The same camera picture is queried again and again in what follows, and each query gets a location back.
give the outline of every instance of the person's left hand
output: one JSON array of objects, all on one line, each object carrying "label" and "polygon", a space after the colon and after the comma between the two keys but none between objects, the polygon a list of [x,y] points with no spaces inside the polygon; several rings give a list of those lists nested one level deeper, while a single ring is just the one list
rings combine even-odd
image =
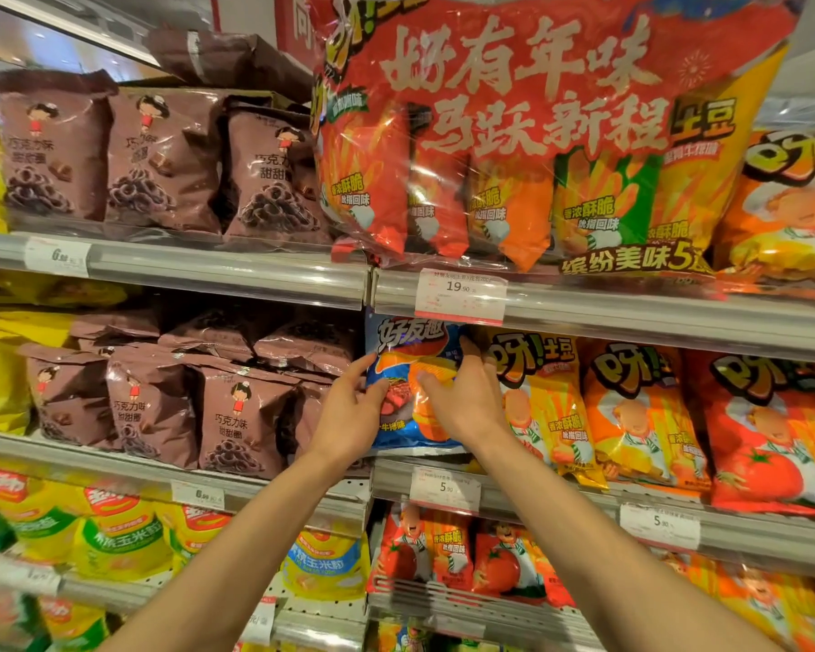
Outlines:
[{"label": "person's left hand", "polygon": [[308,445],[307,453],[331,464],[338,478],[368,453],[380,427],[380,406],[389,391],[389,380],[372,384],[364,394],[358,391],[362,374],[376,358],[371,353],[357,359],[335,380]]}]

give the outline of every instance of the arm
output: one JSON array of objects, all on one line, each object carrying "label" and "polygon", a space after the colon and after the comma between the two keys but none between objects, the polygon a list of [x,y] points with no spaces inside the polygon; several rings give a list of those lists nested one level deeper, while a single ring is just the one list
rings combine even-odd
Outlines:
[{"label": "arm", "polygon": [[507,494],[607,650],[780,652],[526,453],[504,420],[494,364],[470,340],[462,348],[465,360],[452,386],[421,375],[435,416]]},{"label": "arm", "polygon": [[261,489],[185,570],[106,641],[101,652],[229,652],[307,518],[347,468],[371,448],[388,381],[357,397],[354,361],[329,389],[309,449]]}]

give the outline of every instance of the black hair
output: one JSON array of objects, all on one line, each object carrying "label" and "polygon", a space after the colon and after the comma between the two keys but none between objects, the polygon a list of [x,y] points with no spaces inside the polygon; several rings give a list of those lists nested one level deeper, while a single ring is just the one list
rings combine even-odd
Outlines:
[{"label": "black hair", "polygon": [[142,103],[156,109],[164,119],[169,119],[169,107],[161,96],[150,96],[148,94],[142,96],[136,101],[136,109],[141,110]]},{"label": "black hair", "polygon": [[275,137],[280,137],[284,133],[292,133],[299,138],[299,141],[305,141],[305,135],[302,134],[302,130],[296,130],[293,126],[281,126],[276,133],[274,133]]},{"label": "black hair", "polygon": [[60,113],[53,102],[37,102],[35,105],[28,107],[27,116],[30,116],[30,113],[37,109],[40,112],[45,112],[52,119],[57,118],[57,115]]},{"label": "black hair", "polygon": [[235,397],[236,391],[240,391],[241,393],[248,396],[247,398],[245,398],[245,400],[250,400],[250,386],[249,385],[247,385],[245,383],[242,383],[242,382],[239,382],[239,383],[235,384],[235,386],[233,386],[229,390],[229,394],[232,395],[233,397]]}]

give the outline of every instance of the hand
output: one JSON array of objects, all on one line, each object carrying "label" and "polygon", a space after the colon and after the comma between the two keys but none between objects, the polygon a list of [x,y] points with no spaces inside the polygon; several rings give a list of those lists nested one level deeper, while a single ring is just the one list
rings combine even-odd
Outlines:
[{"label": "hand", "polygon": [[389,380],[380,380],[362,394],[362,374],[374,363],[375,353],[348,366],[329,388],[320,422],[307,449],[332,466],[340,478],[348,467],[371,449],[380,427],[380,406],[389,391]]},{"label": "hand", "polygon": [[431,373],[417,379],[428,395],[444,430],[469,450],[500,430],[511,434],[501,406],[501,388],[491,357],[480,355],[467,336],[459,339],[465,357],[452,383],[440,383]]}]

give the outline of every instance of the price tag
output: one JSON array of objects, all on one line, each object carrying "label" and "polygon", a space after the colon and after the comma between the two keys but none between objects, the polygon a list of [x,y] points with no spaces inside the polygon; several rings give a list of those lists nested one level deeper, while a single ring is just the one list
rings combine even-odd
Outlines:
[{"label": "price tag", "polygon": [[187,506],[206,510],[225,510],[223,490],[207,485],[194,485],[189,482],[172,481],[172,500]]},{"label": "price tag", "polygon": [[427,508],[478,515],[481,490],[476,478],[443,469],[417,467],[410,482],[410,500]]},{"label": "price tag", "polygon": [[241,632],[239,640],[242,642],[252,642],[257,645],[268,645],[272,637],[272,625],[274,624],[274,597],[265,596],[256,605],[254,613],[250,616],[248,624]]},{"label": "price tag", "polygon": [[61,586],[61,576],[48,565],[34,565],[32,562],[1,557],[0,585],[24,593],[56,597]]},{"label": "price tag", "polygon": [[88,278],[89,242],[31,237],[24,245],[24,267],[36,272]]},{"label": "price tag", "polygon": [[420,318],[501,325],[508,282],[500,276],[426,268],[416,287],[414,312]]},{"label": "price tag", "polygon": [[445,615],[431,615],[426,620],[426,626],[439,634],[454,636],[456,638],[476,638],[481,640],[486,635],[486,625],[483,623],[467,623]]},{"label": "price tag", "polygon": [[700,519],[692,515],[623,503],[619,525],[646,542],[693,551],[700,547]]}]

